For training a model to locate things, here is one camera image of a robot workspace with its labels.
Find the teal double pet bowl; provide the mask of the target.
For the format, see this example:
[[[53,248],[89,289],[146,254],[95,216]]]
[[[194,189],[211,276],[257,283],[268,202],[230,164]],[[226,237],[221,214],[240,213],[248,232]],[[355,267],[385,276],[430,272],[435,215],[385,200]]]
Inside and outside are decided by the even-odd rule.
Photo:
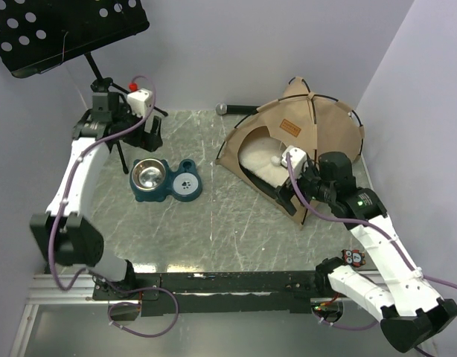
[[[193,160],[186,158],[179,163],[178,168],[172,171],[168,162],[160,160],[166,169],[166,177],[162,184],[155,190],[140,190],[132,180],[132,170],[140,160],[135,160],[130,171],[130,187],[137,202],[163,202],[167,196],[172,196],[180,202],[191,202],[202,193],[202,179],[196,171]]]

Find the red owl toy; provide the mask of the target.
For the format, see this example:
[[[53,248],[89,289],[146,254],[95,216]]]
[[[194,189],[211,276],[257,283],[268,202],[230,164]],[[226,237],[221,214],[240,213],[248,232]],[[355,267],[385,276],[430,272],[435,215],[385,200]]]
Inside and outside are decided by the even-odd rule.
[[[345,264],[350,265],[354,268],[360,268],[365,265],[365,254],[358,249],[343,249],[342,250],[342,259]]]

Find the white pompom toy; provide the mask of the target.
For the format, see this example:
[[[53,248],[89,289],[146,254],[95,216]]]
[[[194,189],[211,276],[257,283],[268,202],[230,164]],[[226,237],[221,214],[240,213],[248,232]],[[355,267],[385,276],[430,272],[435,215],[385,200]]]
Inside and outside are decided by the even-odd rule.
[[[283,144],[274,143],[271,148],[270,162],[273,166],[279,167],[281,165],[281,156],[283,153]]]

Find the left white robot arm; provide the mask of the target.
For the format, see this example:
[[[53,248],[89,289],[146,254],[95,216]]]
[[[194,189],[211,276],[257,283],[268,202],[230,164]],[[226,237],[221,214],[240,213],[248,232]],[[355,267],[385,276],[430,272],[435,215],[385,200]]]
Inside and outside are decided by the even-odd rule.
[[[136,293],[132,263],[104,248],[104,238],[90,222],[89,211],[113,146],[126,141],[152,152],[162,145],[159,118],[154,119],[151,132],[145,130],[155,101],[154,91],[148,89],[129,94],[95,92],[92,107],[73,128],[71,154],[58,191],[45,211],[33,214],[30,220],[31,232],[54,282],[64,292],[75,281],[62,283],[57,266],[77,266],[79,274],[87,271],[107,280],[121,299]]]

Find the black grey microphone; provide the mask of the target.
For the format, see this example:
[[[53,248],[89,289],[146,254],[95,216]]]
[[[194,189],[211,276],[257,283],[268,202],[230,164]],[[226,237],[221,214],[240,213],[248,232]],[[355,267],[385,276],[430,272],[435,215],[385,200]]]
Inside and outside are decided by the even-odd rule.
[[[218,103],[215,111],[218,115],[250,115],[257,112],[257,106]]]

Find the black music stand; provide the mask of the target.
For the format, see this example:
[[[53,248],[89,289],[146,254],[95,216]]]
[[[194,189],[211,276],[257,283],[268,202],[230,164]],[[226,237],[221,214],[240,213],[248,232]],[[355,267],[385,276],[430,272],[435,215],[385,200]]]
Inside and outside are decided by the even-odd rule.
[[[0,57],[24,79],[83,56],[95,75],[93,94],[129,94],[102,76],[92,52],[149,26],[140,1],[0,1]]]

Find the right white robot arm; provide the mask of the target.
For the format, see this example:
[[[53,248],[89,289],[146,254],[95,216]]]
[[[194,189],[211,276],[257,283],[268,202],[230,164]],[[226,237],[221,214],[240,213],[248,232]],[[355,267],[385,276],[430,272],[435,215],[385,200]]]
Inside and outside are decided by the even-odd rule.
[[[280,165],[288,174],[280,198],[295,196],[314,216],[342,223],[368,253],[385,284],[378,286],[355,271],[345,257],[336,257],[316,268],[319,294],[338,293],[357,303],[400,353],[417,348],[457,317],[457,303],[433,287],[440,279],[425,275],[415,264],[379,196],[357,185],[346,154],[326,152],[314,161],[302,149],[290,146]]]

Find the tan black pet tent fabric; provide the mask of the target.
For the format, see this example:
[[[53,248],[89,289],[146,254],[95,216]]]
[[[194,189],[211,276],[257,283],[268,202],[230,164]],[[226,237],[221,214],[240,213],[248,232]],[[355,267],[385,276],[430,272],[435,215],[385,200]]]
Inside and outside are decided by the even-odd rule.
[[[304,78],[294,77],[282,97],[257,107],[233,128],[215,162],[303,225],[308,210],[294,197],[289,174],[300,177],[326,152],[343,152],[356,161],[364,137],[351,106],[315,93]]]

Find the orange patterned pillow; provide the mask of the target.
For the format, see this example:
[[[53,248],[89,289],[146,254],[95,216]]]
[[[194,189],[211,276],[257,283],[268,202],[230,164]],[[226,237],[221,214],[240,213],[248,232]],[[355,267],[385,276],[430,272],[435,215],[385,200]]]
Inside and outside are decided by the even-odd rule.
[[[281,165],[273,166],[270,162],[271,148],[274,143],[281,142],[271,137],[248,139],[240,147],[238,159],[243,168],[276,188],[284,184],[289,174],[286,168]]]

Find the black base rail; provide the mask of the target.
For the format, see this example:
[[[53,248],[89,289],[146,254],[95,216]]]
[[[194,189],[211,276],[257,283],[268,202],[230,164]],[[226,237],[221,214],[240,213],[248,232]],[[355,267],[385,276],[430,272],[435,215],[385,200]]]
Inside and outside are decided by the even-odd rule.
[[[137,273],[137,289],[166,289],[179,312],[271,312],[310,314],[336,293],[315,271]]]

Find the steel pet bowl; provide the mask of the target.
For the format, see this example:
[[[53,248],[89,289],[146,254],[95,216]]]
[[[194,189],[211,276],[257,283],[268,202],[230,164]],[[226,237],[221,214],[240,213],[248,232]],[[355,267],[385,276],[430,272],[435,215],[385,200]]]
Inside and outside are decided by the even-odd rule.
[[[140,190],[155,190],[166,177],[163,163],[155,158],[147,158],[135,163],[132,170],[132,180]]]

